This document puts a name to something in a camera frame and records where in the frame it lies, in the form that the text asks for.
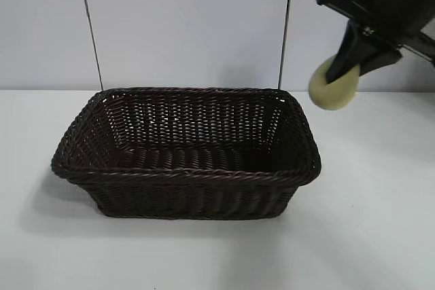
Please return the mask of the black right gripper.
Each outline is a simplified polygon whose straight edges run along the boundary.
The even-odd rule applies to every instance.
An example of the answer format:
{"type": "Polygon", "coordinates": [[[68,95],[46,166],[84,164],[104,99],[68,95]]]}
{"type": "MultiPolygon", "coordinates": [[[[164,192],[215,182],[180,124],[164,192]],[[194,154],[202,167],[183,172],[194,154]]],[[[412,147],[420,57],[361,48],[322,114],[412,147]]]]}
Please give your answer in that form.
{"type": "Polygon", "coordinates": [[[331,84],[355,66],[360,76],[396,64],[401,48],[434,62],[434,38],[424,28],[434,19],[434,0],[316,0],[348,19],[345,34],[326,71],[331,84]]]}

